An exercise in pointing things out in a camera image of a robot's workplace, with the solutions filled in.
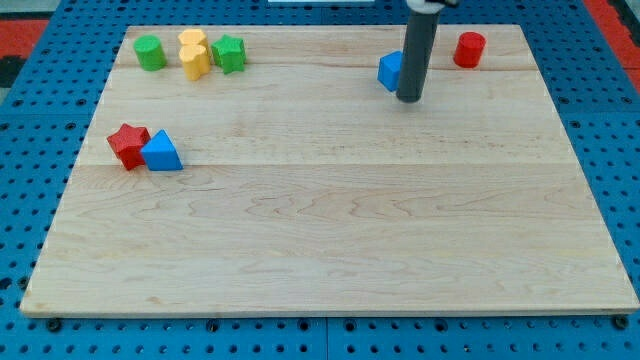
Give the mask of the white rod mount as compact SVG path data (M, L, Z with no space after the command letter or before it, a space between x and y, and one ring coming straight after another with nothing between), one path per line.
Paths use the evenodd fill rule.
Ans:
M446 7L457 7L459 0L406 0L414 12L440 12Z

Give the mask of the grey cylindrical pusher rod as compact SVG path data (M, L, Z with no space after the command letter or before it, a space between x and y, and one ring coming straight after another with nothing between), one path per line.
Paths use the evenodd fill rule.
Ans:
M415 103L422 97L441 12L440 5L411 5L396 97Z

